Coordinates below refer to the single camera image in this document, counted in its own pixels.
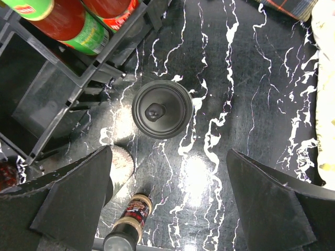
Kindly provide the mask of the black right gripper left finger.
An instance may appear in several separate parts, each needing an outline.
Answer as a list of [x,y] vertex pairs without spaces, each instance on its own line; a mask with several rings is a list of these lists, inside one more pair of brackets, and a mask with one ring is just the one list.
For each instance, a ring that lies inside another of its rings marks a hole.
[[1,250],[91,250],[106,204],[112,151],[1,192]]

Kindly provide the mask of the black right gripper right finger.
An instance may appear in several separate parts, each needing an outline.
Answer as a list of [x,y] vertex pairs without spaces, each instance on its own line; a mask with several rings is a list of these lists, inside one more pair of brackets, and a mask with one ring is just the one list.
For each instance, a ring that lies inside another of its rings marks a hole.
[[334,191],[234,149],[226,162],[248,250],[334,250]]

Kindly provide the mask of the small glass jar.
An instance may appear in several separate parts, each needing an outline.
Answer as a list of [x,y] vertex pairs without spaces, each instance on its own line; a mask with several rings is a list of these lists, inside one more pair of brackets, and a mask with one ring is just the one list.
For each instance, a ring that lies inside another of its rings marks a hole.
[[112,231],[105,237],[103,250],[135,251],[151,212],[152,202],[148,196],[140,193],[132,196]]

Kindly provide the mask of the black compartment organizer tray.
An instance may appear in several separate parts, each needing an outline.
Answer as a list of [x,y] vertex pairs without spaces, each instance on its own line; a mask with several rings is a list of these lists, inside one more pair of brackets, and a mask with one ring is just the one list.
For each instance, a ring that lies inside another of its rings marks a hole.
[[28,165],[66,146],[86,110],[101,104],[104,85],[151,30],[162,27],[169,1],[141,1],[99,55],[88,56],[44,35],[1,8],[1,159]]

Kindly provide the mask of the red sauce bottle yellow cap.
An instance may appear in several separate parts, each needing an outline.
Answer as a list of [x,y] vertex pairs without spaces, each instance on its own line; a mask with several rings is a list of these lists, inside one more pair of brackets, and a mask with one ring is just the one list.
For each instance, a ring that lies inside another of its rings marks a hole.
[[86,11],[80,1],[4,1],[50,38],[87,55],[100,54],[109,32]]

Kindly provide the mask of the red sauce bottle front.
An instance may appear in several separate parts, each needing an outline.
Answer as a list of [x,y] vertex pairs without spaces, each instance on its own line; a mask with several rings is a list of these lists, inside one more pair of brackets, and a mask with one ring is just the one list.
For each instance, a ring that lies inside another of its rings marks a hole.
[[84,5],[116,33],[140,5],[139,0],[83,0]]

